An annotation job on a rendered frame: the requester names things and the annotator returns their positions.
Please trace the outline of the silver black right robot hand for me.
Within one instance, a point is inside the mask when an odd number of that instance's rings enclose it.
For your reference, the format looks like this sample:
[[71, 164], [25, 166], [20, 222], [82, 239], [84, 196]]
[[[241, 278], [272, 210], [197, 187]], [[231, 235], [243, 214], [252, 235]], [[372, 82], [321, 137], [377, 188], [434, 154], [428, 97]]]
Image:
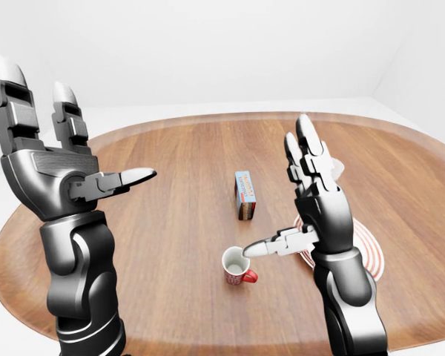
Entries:
[[312, 243], [325, 254], [348, 251], [353, 246], [353, 221], [349, 203], [332, 176], [333, 160], [325, 142], [304, 113], [296, 122], [296, 135], [286, 134], [289, 180], [297, 184], [295, 205], [303, 228], [285, 228], [273, 237], [243, 249], [244, 257], [298, 253]]

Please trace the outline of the white plate with red rings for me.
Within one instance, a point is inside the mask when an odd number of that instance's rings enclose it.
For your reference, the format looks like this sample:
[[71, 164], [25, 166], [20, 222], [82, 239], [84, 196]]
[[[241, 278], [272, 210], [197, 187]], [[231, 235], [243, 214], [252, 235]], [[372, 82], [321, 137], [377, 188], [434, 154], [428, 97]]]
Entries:
[[[294, 219], [294, 227], [301, 230], [302, 220], [300, 215], [297, 215]], [[353, 243], [354, 247], [358, 248], [361, 253], [364, 267], [372, 275], [375, 282], [379, 281], [383, 275], [385, 268], [385, 259], [383, 251], [375, 239], [373, 234], [368, 228], [366, 228], [360, 221], [353, 217]], [[302, 250], [299, 255], [305, 260], [305, 262], [313, 269], [315, 263], [312, 259], [312, 251], [314, 250], [313, 244], [308, 244], [307, 248]]]

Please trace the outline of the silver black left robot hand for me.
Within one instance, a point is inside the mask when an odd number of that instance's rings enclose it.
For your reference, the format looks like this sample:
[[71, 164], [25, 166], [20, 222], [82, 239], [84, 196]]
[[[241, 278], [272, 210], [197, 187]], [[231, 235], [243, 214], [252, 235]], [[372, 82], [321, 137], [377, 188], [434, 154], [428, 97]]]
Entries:
[[53, 107], [59, 148], [47, 147], [40, 140], [33, 93], [24, 74], [15, 62], [0, 56], [1, 166], [13, 193], [40, 220], [92, 211], [97, 200], [126, 193], [156, 176], [152, 168], [101, 172], [68, 85], [55, 83]]

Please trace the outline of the blue chocolate pudding box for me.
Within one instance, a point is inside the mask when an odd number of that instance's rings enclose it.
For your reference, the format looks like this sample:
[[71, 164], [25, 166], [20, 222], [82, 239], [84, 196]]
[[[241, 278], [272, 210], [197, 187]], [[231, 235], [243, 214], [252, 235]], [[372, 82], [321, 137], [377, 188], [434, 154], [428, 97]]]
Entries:
[[239, 220], [251, 220], [256, 207], [254, 186], [249, 171], [236, 171], [234, 174], [234, 193]]

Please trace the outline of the red mug with white inside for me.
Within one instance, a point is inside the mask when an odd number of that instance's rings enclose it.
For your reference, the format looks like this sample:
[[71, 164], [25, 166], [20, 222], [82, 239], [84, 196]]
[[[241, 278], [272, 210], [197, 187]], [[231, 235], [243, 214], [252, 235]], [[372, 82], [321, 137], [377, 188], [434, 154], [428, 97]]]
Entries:
[[233, 286], [242, 282], [256, 283], [258, 280], [258, 275], [250, 269], [250, 260], [243, 256], [243, 249], [238, 246], [224, 251], [222, 267], [226, 281]]

